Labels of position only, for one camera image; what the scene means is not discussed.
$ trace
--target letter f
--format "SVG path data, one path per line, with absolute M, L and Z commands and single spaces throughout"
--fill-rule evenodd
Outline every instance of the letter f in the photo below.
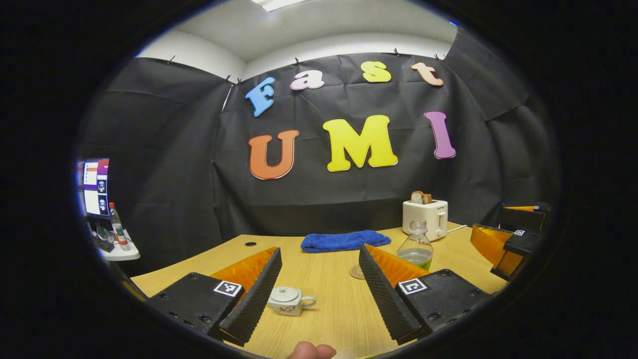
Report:
M 264 111 L 266 111 L 266 109 L 268 109 L 268 107 L 272 106 L 274 100 L 266 98 L 266 96 L 272 96 L 275 94 L 275 90 L 273 90 L 272 86 L 270 86 L 273 82 L 275 82 L 275 79 L 273 77 L 268 77 L 246 94 L 245 98 L 250 99 L 250 102 L 253 103 L 253 107 L 255 108 L 255 113 L 253 114 L 255 117 L 261 115 Z

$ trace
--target ceiling light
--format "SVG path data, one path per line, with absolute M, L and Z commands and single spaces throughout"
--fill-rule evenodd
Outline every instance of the ceiling light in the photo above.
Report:
M 261 5 L 266 11 L 274 11 L 284 6 L 302 3 L 304 1 L 308 0 L 253 0 L 254 3 Z

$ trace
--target water bottle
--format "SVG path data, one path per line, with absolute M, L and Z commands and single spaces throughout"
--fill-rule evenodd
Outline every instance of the water bottle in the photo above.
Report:
M 115 237 L 117 238 L 117 242 L 122 246 L 123 250 L 131 250 L 131 246 L 128 244 L 126 237 L 124 237 L 124 229 L 122 229 L 122 222 L 119 219 L 119 215 L 115 210 L 115 203 L 110 202 L 108 204 L 110 209 L 110 219 L 111 225 L 113 226 L 113 230 L 115 231 Z
M 426 221 L 411 221 L 408 233 L 410 233 L 410 235 L 399 247 L 399 250 L 397 250 L 397 256 L 425 270 L 429 270 L 434 248 L 426 237 Z

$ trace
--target monitor screen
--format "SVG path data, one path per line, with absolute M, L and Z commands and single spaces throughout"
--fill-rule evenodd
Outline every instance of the monitor screen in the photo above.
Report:
M 108 217 L 108 158 L 92 158 L 80 163 L 81 196 L 89 216 Z

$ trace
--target letter m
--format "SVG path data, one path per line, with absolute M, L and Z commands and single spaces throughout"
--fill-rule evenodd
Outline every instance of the letter m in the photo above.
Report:
M 368 164 L 372 167 L 396 165 L 397 156 L 392 153 L 390 137 L 388 135 L 390 118 L 384 115 L 374 115 L 366 119 L 361 135 L 344 119 L 333 119 L 323 124 L 323 129 L 330 134 L 330 148 L 332 161 L 328 164 L 328 171 L 346 171 L 350 168 L 350 161 L 346 160 L 345 151 L 361 168 L 366 161 L 368 149 L 372 155 Z

